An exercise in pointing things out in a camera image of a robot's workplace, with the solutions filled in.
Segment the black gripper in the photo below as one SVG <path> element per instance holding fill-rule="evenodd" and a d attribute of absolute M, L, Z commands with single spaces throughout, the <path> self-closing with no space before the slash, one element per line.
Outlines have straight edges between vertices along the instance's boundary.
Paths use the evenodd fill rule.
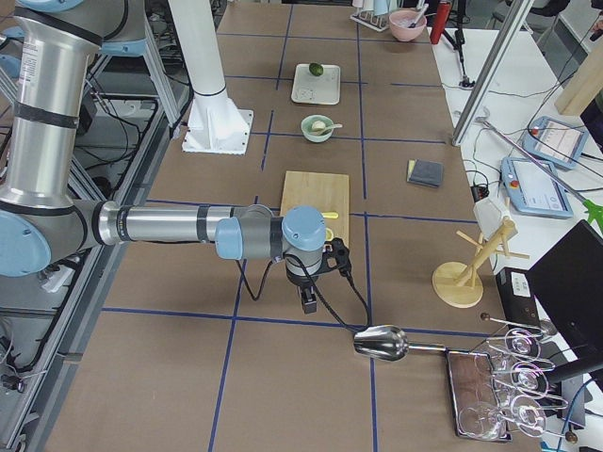
<path fill-rule="evenodd" d="M 315 313 L 318 307 L 318 298 L 315 289 L 312 286 L 317 282 L 319 275 L 312 274 L 306 276 L 300 267 L 292 266 L 290 264 L 285 265 L 285 273 L 287 279 L 300 288 L 299 293 L 303 313 L 305 315 Z"/>

